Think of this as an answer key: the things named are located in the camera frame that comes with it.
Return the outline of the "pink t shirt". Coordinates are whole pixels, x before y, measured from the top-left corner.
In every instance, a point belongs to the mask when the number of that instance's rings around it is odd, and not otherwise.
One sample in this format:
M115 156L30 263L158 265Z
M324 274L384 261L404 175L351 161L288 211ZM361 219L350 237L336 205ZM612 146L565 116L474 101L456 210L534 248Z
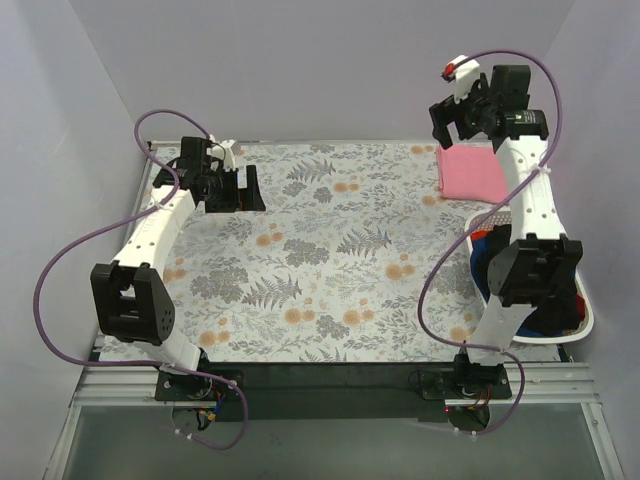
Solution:
M508 194L502 167L490 147L439 146L436 161L439 191L445 199L498 204Z

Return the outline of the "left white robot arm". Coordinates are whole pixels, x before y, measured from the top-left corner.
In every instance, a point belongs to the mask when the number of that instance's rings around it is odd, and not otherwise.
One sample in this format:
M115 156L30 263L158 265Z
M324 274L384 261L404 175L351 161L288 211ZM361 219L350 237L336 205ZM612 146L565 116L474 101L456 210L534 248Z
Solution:
M263 212L257 170L239 167L235 140L184 137L177 158L153 181L148 207L123 249L94 266L90 282L99 327L164 365L195 370L201 350L175 326L162 274L168 255L198 205L208 213Z

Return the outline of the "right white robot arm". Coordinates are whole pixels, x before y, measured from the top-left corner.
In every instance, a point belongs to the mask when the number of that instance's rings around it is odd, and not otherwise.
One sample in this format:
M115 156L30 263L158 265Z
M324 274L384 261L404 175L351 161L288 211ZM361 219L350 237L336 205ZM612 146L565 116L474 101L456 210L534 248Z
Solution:
M448 149L450 125L462 140L485 134L513 194L510 240L488 263L489 299L454 358L452 379L465 394L507 398L503 351L531 314L574 284L583 247L556 212L544 165L549 131L544 113L529 107L529 66L497 65L486 76L476 61L459 56L443 77L454 92L430 109L435 138Z

